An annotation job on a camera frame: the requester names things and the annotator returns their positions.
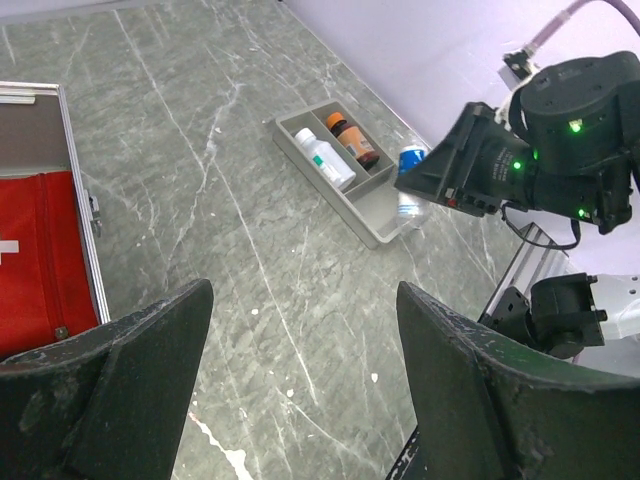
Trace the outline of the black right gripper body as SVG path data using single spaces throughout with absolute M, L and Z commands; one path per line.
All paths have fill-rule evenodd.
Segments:
M 533 149 L 498 124 L 483 102 L 467 103 L 410 174 L 426 201 L 472 216 L 495 214 L 505 202 L 533 207 Z

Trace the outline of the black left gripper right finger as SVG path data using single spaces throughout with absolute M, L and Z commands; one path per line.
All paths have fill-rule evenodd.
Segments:
M 635 479 L 639 382 L 534 351 L 401 282 L 396 310 L 430 479 Z

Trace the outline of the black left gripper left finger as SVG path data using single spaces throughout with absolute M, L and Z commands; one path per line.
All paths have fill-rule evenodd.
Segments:
M 170 478 L 213 304 L 211 282 L 194 280 L 2 360 L 2 478 Z

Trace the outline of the brown medicine bottle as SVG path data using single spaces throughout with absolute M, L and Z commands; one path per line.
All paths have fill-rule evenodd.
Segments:
M 325 124 L 332 135 L 366 170 L 371 170 L 379 161 L 380 155 L 373 148 L 360 128 L 350 123 L 340 112 L 330 114 Z

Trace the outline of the red first aid pouch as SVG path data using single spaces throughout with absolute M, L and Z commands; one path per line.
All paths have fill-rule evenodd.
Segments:
M 1 181 L 1 356 L 99 324 L 69 171 Z

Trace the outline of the grey divided tray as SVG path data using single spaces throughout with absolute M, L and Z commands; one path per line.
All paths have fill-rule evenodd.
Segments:
M 366 167 L 354 144 L 345 146 L 327 126 L 332 114 L 342 115 L 379 159 Z M 370 130 L 342 102 L 331 99 L 272 122 L 273 140 L 342 220 L 370 249 L 388 244 L 401 232 L 397 220 L 396 157 L 382 148 Z

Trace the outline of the small white plastic bottle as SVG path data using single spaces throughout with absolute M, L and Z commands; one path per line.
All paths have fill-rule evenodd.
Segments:
M 309 128 L 302 128 L 294 135 L 295 141 L 307 158 L 339 191 L 344 192 L 355 180 L 355 171 L 347 165 L 327 141 L 320 140 Z

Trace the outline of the grey metal case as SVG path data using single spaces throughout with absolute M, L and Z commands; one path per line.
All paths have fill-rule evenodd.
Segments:
M 1 84 L 1 356 L 110 320 L 95 237 L 59 84 Z

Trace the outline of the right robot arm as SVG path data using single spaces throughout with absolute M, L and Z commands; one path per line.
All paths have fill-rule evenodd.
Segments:
M 632 217 L 639 184 L 639 60 L 629 51 L 549 66 L 513 93 L 507 117 L 467 103 L 447 136 L 399 174 L 406 194 L 474 217 L 510 210 L 566 218 L 609 234 Z M 544 354 L 569 359 L 602 346 L 628 307 L 599 307 L 602 277 L 541 280 L 528 299 L 508 293 L 484 324 Z

